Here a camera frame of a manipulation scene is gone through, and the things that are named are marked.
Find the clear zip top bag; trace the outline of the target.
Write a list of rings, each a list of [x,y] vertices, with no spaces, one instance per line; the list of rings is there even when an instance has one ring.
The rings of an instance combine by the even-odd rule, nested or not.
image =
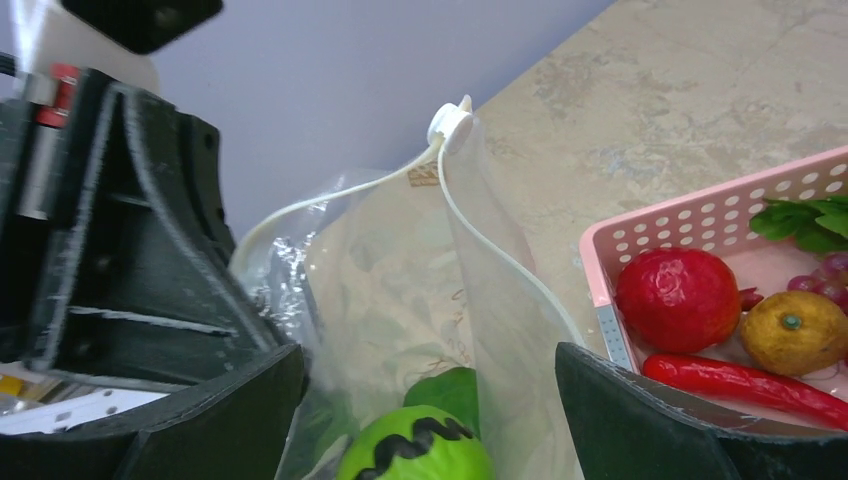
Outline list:
[[[554,367],[579,329],[495,194],[471,99],[443,105],[427,141],[395,172],[347,173],[274,212],[233,254],[231,273],[307,360],[277,475],[333,478],[412,385],[469,367],[497,477],[579,479]]]

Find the green striped melon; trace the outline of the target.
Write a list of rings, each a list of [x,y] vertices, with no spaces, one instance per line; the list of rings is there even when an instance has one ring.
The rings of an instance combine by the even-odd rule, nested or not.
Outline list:
[[[469,427],[439,408],[418,405],[396,409],[364,428],[342,456],[336,477],[489,480],[496,474]]]

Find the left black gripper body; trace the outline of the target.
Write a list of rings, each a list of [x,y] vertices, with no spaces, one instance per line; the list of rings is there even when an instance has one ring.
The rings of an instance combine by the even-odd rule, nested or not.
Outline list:
[[[78,163],[66,127],[82,70],[55,63],[22,76],[1,103],[1,358],[57,367],[78,284]]]

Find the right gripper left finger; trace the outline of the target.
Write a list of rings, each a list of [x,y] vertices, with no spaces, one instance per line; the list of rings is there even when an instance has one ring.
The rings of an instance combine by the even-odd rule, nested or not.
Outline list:
[[[283,346],[238,370],[64,433],[1,438],[4,479],[272,479],[301,399]]]

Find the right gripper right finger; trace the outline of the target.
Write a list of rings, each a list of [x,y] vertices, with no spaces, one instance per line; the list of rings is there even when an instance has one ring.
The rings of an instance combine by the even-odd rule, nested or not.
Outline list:
[[[724,408],[561,342],[555,375],[587,479],[844,479],[847,435]]]

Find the pink plastic basket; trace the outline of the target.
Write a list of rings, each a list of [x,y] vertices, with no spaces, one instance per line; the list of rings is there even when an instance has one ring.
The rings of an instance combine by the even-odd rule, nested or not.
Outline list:
[[[615,287],[623,268],[657,248],[690,248],[721,258],[733,271],[746,306],[787,291],[790,279],[812,273],[829,254],[799,250],[790,239],[772,242],[749,229],[766,199],[847,196],[847,150],[839,148],[744,176],[590,227],[580,241],[591,297],[613,363],[642,375],[656,349],[623,322]]]

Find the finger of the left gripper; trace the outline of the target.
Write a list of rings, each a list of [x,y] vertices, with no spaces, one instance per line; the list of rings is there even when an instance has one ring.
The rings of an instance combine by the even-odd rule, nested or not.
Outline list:
[[[218,131],[144,89],[81,69],[66,131],[79,171],[78,284],[56,369],[173,391],[285,342],[227,264]]]

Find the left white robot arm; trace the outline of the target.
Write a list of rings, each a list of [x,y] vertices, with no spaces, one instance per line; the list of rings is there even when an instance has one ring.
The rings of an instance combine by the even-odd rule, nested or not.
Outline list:
[[[1,103],[1,358],[173,391],[283,336],[227,266],[218,130],[159,94],[151,54],[219,1],[13,1]]]

